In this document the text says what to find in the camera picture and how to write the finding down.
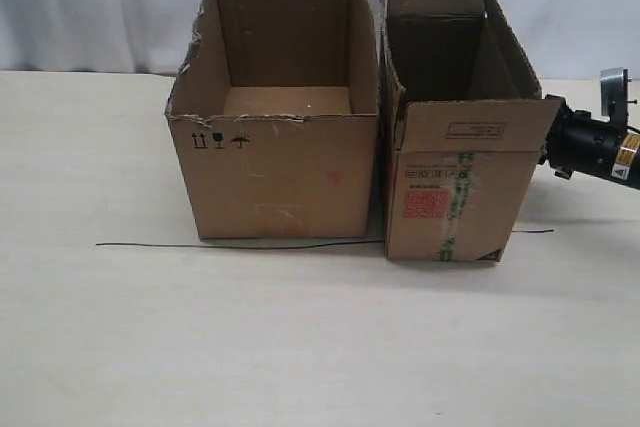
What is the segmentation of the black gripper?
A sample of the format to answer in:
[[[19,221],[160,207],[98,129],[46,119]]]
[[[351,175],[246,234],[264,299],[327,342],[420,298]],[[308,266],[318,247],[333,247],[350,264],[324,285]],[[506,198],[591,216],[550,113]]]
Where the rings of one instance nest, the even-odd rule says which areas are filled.
[[[574,172],[611,178],[618,128],[586,110],[572,110],[564,97],[547,94],[545,99],[558,101],[559,109],[545,139],[542,163],[559,178],[570,178]]]

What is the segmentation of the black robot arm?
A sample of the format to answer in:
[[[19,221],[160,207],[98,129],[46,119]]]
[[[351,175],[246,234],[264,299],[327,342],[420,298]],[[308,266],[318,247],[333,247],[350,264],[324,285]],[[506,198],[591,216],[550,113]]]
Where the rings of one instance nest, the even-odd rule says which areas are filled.
[[[639,188],[639,134],[571,109],[566,99],[548,94],[559,109],[546,136],[539,163],[547,163],[554,175],[568,180],[579,172],[628,188]]]

